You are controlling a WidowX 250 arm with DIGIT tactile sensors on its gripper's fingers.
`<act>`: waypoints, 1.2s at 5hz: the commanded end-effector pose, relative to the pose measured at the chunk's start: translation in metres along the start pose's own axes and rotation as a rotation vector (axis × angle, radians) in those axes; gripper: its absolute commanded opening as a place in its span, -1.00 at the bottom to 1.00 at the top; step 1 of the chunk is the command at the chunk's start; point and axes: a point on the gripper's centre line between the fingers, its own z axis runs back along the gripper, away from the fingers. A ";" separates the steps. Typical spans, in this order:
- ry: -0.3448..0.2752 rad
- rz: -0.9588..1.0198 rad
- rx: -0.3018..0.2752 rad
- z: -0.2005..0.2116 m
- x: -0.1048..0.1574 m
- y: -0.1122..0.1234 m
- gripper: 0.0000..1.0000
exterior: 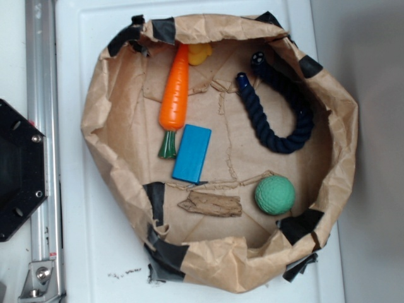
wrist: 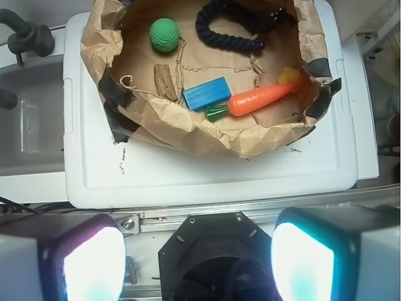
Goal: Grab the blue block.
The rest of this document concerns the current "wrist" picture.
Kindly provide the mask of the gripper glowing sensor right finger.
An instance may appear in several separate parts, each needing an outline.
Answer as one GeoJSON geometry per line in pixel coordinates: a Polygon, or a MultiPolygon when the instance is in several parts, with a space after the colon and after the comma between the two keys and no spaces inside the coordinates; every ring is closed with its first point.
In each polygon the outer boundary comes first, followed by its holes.
{"type": "Polygon", "coordinates": [[[400,210],[286,208],[271,265],[283,300],[400,300],[400,210]]]}

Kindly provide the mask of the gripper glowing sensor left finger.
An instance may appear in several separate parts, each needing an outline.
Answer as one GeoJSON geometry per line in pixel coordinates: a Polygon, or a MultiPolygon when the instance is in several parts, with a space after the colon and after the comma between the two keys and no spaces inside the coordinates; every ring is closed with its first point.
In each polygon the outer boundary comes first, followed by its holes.
{"type": "Polygon", "coordinates": [[[108,214],[1,216],[1,300],[118,300],[125,262],[108,214]]]}

